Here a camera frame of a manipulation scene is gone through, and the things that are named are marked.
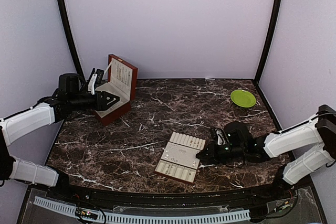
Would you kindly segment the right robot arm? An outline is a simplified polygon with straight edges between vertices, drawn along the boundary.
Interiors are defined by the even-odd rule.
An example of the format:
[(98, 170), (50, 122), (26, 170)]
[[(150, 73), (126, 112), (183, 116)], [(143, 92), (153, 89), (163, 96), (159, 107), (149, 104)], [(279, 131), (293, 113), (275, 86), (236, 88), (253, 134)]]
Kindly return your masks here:
[(279, 155), (310, 145), (296, 160), (280, 167), (268, 195), (280, 199), (288, 186), (315, 172), (322, 166), (335, 164), (335, 110), (324, 104), (309, 119), (281, 131), (253, 137), (247, 126), (238, 121), (223, 129), (211, 129), (212, 141), (196, 157), (207, 164), (226, 164), (242, 158), (251, 163), (269, 161)]

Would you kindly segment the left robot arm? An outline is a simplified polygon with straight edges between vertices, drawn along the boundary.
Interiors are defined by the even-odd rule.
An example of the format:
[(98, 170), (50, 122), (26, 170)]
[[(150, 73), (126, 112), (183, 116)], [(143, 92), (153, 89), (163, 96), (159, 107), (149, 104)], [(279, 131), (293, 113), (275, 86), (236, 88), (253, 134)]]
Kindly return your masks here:
[(54, 193), (63, 201), (74, 197), (74, 189), (65, 181), (59, 181), (58, 171), (11, 156), (8, 147), (41, 127), (66, 119), (74, 111), (106, 111), (118, 103), (118, 95), (96, 90), (103, 74), (102, 70), (94, 69), (88, 81), (76, 73), (62, 74), (53, 95), (43, 97), (30, 108), (1, 119), (1, 181), (15, 179), (53, 187)]

